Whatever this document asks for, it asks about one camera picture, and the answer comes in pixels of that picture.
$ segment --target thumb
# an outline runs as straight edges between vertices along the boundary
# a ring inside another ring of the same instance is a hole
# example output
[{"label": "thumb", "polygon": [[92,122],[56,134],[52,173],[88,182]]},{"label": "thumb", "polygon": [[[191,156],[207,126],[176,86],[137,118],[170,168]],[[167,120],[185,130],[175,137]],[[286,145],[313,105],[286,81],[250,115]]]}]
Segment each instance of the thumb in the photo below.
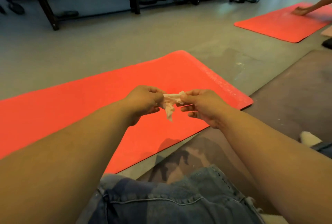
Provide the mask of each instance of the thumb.
[{"label": "thumb", "polygon": [[195,104],[197,101],[198,96],[197,95],[181,95],[180,99],[181,101],[188,103],[188,104]]},{"label": "thumb", "polygon": [[162,93],[151,93],[154,101],[160,103],[164,100],[164,95]]}]

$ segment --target hand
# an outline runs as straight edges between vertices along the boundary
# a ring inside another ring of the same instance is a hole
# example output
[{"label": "hand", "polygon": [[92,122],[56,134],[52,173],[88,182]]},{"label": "hand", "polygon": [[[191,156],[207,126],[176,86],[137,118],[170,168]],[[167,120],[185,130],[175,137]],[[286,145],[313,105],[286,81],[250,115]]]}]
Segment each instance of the hand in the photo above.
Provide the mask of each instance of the hand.
[{"label": "hand", "polygon": [[181,111],[190,111],[189,117],[202,119],[214,129],[220,127],[220,111],[229,107],[212,90],[191,90],[186,92],[186,95],[181,96],[181,101],[184,102],[184,105],[177,104],[177,106],[184,106]]},{"label": "hand", "polygon": [[129,109],[131,126],[135,125],[141,116],[158,112],[158,103],[163,101],[163,94],[165,92],[156,87],[137,86],[121,100]]},{"label": "hand", "polygon": [[297,7],[295,10],[292,11],[292,14],[297,16],[304,16],[310,12],[310,7],[304,8],[304,7]]}]

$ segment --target brown mat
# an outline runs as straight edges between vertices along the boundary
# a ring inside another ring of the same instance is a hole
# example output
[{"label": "brown mat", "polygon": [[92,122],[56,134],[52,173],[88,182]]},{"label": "brown mat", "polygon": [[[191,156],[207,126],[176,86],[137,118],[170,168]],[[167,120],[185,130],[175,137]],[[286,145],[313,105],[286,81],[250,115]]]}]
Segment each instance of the brown mat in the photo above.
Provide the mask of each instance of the brown mat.
[{"label": "brown mat", "polygon": [[[332,53],[314,50],[251,95],[254,104],[245,112],[295,140],[310,131],[330,141],[331,85]],[[171,183],[213,163],[266,213],[277,214],[217,129],[205,129],[138,180]]]}]

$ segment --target orange yoga mat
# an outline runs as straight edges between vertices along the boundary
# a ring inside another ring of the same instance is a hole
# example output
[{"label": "orange yoga mat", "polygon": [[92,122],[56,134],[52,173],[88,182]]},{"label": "orange yoga mat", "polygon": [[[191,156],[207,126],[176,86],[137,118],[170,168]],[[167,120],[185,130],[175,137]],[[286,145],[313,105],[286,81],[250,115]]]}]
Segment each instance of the orange yoga mat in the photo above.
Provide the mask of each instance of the orange yoga mat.
[{"label": "orange yoga mat", "polygon": [[[124,98],[137,85],[168,93],[212,89],[242,109],[251,98],[185,51],[0,101],[0,158]],[[143,116],[125,133],[105,172],[120,172],[208,125],[176,108],[173,122],[164,110]]]},{"label": "orange yoga mat", "polygon": [[332,8],[324,6],[305,16],[291,12],[298,6],[308,7],[310,3],[298,3],[277,11],[236,22],[234,25],[256,33],[297,43],[323,28],[332,21]]}]

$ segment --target white tissue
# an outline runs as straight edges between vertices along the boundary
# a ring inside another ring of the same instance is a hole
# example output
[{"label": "white tissue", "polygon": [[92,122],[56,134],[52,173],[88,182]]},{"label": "white tissue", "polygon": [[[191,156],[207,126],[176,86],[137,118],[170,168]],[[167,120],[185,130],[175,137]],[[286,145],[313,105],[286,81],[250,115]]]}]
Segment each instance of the white tissue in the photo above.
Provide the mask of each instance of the white tissue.
[{"label": "white tissue", "polygon": [[165,109],[166,111],[166,115],[167,115],[167,119],[169,121],[173,121],[172,120],[172,113],[173,111],[175,111],[175,108],[173,107],[174,104],[183,104],[183,102],[180,99],[180,96],[182,94],[186,94],[184,91],[179,92],[178,94],[164,94],[164,101],[162,103],[160,103],[160,107],[162,109]]}]

